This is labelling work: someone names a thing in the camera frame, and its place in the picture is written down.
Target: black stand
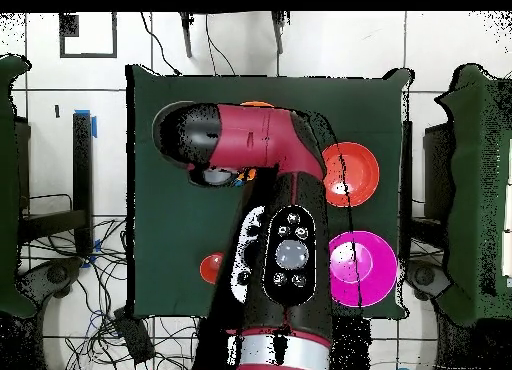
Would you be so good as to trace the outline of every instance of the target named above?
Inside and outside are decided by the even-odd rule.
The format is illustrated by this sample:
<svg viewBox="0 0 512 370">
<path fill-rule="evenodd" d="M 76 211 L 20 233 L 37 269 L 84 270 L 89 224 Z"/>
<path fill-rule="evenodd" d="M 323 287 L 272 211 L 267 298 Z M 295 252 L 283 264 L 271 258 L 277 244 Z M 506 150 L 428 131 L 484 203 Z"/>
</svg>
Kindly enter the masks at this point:
<svg viewBox="0 0 512 370">
<path fill-rule="evenodd" d="M 30 126 L 26 118 L 16 117 L 18 156 L 21 184 L 20 207 L 28 207 L 29 164 L 28 140 Z M 91 119 L 88 115 L 73 115 L 73 210 L 23 217 L 19 224 L 18 243 L 74 230 L 76 252 L 86 258 L 93 250 L 92 239 L 92 156 Z"/>
</svg>

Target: magenta bowl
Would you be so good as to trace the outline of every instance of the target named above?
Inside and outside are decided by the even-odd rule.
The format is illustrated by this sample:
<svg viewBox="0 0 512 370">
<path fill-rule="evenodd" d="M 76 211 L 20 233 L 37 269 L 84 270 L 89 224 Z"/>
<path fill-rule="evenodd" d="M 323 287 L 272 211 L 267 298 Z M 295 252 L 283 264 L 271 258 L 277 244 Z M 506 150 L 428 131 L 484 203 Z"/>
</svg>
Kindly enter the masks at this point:
<svg viewBox="0 0 512 370">
<path fill-rule="evenodd" d="M 368 307 L 393 289 L 397 259 L 380 236 L 365 231 L 345 232 L 329 242 L 329 252 L 331 294 L 340 304 Z"/>
</svg>

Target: circular button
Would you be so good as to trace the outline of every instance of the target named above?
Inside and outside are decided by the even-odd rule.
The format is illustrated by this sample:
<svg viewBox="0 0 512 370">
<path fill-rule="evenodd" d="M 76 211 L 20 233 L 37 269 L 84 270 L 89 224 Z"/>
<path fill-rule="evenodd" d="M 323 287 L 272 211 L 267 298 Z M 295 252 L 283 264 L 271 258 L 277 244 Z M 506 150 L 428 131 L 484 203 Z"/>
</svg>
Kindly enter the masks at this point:
<svg viewBox="0 0 512 370">
<path fill-rule="evenodd" d="M 291 214 L 288 214 L 287 220 L 288 220 L 288 223 L 290 223 L 290 224 L 297 224 L 300 222 L 300 217 L 298 214 L 291 213 Z"/>
<path fill-rule="evenodd" d="M 290 228 L 288 226 L 280 226 L 278 229 L 279 236 L 285 236 L 290 233 Z"/>
<path fill-rule="evenodd" d="M 274 283 L 277 286 L 283 286 L 286 283 L 286 276 L 284 273 L 276 273 L 274 275 Z"/>
<path fill-rule="evenodd" d="M 300 269 L 309 258 L 307 247 L 300 241 L 286 239 L 276 250 L 276 262 L 282 269 Z"/>
<path fill-rule="evenodd" d="M 297 235 L 297 238 L 304 240 L 308 237 L 308 230 L 303 227 L 298 227 L 295 229 L 295 235 Z"/>
<path fill-rule="evenodd" d="M 303 288 L 306 285 L 306 278 L 302 275 L 293 275 L 292 282 L 297 288 Z"/>
<path fill-rule="evenodd" d="M 249 272 L 244 270 L 243 272 L 238 274 L 237 282 L 239 285 L 246 286 L 249 284 Z"/>
</svg>

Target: red bowl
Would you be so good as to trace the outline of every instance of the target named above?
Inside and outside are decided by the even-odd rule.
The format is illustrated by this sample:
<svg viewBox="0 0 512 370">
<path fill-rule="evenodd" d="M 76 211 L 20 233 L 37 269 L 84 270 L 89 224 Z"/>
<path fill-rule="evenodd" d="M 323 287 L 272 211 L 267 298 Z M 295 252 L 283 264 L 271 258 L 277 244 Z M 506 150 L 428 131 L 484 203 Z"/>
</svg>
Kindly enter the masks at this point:
<svg viewBox="0 0 512 370">
<path fill-rule="evenodd" d="M 369 199 L 377 189 L 379 164 L 368 148 L 342 142 L 326 148 L 322 157 L 327 167 L 324 185 L 329 204 L 348 207 L 350 198 L 350 206 L 355 207 Z"/>
<path fill-rule="evenodd" d="M 201 261 L 199 273 L 203 280 L 208 283 L 215 284 L 217 275 L 219 274 L 220 265 L 222 263 L 223 254 L 215 252 Z"/>
</svg>

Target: green cloth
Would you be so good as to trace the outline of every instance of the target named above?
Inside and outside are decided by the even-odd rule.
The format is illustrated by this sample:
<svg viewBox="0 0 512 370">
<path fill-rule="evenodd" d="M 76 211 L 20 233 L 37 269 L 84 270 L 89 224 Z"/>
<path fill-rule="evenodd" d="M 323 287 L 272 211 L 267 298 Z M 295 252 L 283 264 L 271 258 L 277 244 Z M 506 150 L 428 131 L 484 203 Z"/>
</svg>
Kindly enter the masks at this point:
<svg viewBox="0 0 512 370">
<path fill-rule="evenodd" d="M 455 197 L 448 219 L 447 271 L 454 284 L 437 299 L 459 325 L 512 317 L 512 288 L 501 273 L 512 81 L 490 78 L 481 67 L 458 69 L 450 90 L 436 99 L 453 122 L 451 160 Z"/>
<path fill-rule="evenodd" d="M 20 185 L 18 148 L 14 131 L 14 108 L 11 102 L 12 82 L 30 69 L 20 57 L 0 56 L 0 312 L 26 318 L 36 313 L 32 301 L 15 286 L 15 273 L 20 265 L 18 221 Z"/>
<path fill-rule="evenodd" d="M 352 209 L 355 230 L 369 230 L 397 249 L 398 180 L 401 154 L 402 88 L 410 72 L 384 79 L 165 77 L 132 66 L 135 88 L 135 313 L 206 316 L 213 286 L 199 265 L 226 249 L 241 188 L 208 189 L 188 183 L 184 170 L 165 161 L 151 137 L 152 121 L 176 101 L 242 103 L 264 101 L 325 116 L 338 142 L 368 147 L 379 162 L 375 194 Z M 323 150 L 333 139 L 312 125 Z M 348 231 L 347 210 L 328 209 L 330 236 Z M 339 315 L 354 310 L 334 305 Z M 395 289 L 367 307 L 365 317 L 402 318 Z"/>
</svg>

